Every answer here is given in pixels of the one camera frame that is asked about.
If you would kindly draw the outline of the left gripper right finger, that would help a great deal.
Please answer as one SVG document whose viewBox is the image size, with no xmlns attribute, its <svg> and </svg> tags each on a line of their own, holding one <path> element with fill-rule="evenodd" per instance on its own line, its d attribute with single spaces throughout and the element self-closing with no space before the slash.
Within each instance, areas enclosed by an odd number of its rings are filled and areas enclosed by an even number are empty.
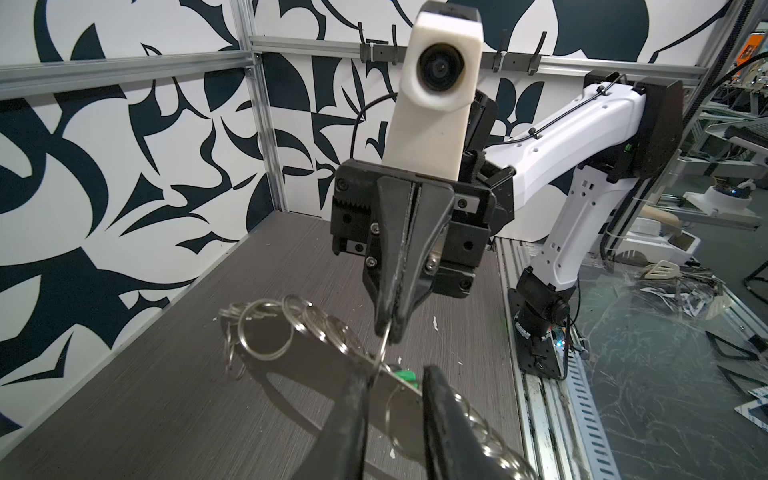
<svg viewBox="0 0 768 480">
<path fill-rule="evenodd" d="M 424 367 L 422 379 L 425 468 L 429 479 L 497 479 L 445 375 Z"/>
</svg>

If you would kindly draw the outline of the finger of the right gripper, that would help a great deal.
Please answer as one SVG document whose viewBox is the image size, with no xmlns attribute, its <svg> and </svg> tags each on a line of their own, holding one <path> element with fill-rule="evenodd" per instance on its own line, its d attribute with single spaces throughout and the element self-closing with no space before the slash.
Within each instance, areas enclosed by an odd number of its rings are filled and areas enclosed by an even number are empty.
<svg viewBox="0 0 768 480">
<path fill-rule="evenodd" d="M 430 255 L 447 230 L 454 205 L 450 184 L 422 183 L 416 189 L 409 218 L 405 265 L 395 308 L 395 335 L 403 336 L 414 310 L 431 294 L 440 260 L 427 267 Z"/>
<path fill-rule="evenodd" d="M 377 264 L 363 279 L 375 307 L 375 333 L 390 342 L 403 339 L 409 318 L 404 287 L 416 198 L 411 181 L 390 176 L 376 181 L 372 222 L 378 233 L 370 236 L 369 246 Z"/>
</svg>

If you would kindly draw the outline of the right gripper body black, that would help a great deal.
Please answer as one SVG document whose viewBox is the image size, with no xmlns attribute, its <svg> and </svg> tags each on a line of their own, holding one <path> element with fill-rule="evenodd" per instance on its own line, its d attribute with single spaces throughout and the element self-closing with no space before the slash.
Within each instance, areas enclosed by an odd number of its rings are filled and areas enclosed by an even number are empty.
<svg viewBox="0 0 768 480">
<path fill-rule="evenodd" d="M 431 293 L 463 298 L 469 294 L 486 244 L 514 217 L 513 175 L 513 168 L 495 167 L 482 158 L 465 160 L 455 181 L 350 159 L 336 172 L 332 250 L 365 258 L 364 272 L 377 264 L 369 238 L 378 233 L 378 225 L 372 222 L 372 208 L 380 177 L 408 180 L 416 189 L 422 183 L 450 184 L 454 190 L 452 216 L 427 267 L 440 260 Z"/>
</svg>

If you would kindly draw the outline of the green key tag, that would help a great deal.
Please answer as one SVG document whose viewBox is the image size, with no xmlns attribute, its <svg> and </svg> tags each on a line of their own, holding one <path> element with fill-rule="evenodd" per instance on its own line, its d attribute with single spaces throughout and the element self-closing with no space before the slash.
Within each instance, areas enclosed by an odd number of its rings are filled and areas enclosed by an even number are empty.
<svg viewBox="0 0 768 480">
<path fill-rule="evenodd" d="M 417 388 L 419 385 L 416 374 L 411 370 L 399 370 L 395 373 L 395 375 L 414 388 Z"/>
</svg>

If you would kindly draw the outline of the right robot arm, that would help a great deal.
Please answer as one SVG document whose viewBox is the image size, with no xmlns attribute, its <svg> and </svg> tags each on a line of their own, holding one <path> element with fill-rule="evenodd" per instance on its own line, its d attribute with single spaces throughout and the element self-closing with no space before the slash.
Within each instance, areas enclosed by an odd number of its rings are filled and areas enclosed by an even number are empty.
<svg viewBox="0 0 768 480">
<path fill-rule="evenodd" d="M 571 182 L 542 251 L 522 273 L 517 317 L 526 338 L 567 324 L 582 260 L 615 208 L 657 172 L 682 132 L 680 82 L 590 75 L 583 92 L 528 135 L 487 144 L 493 102 L 477 94 L 457 138 L 454 170 L 426 174 L 409 150 L 402 168 L 356 159 L 337 171 L 331 235 L 335 253 L 366 259 L 363 274 L 375 332 L 401 341 L 413 311 L 430 294 L 465 297 L 486 242 L 543 187 Z"/>
</svg>

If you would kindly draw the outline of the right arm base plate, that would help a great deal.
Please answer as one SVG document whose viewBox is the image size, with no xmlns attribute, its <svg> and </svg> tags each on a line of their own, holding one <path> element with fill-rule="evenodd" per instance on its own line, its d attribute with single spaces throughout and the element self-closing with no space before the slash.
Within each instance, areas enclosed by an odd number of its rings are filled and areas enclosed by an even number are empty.
<svg viewBox="0 0 768 480">
<path fill-rule="evenodd" d="M 570 307 L 564 300 L 533 306 L 513 288 L 507 291 L 507 297 L 520 369 L 545 379 L 565 380 L 568 354 L 558 349 L 552 330 L 567 328 Z"/>
</svg>

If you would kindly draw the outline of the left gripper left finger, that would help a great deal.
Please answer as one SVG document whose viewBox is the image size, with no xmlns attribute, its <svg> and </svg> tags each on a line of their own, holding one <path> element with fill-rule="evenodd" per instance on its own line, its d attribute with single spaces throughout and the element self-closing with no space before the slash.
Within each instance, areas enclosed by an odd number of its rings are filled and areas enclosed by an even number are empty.
<svg viewBox="0 0 768 480">
<path fill-rule="evenodd" d="M 367 375 L 353 371 L 307 455 L 308 479 L 363 478 L 368 414 Z"/>
</svg>

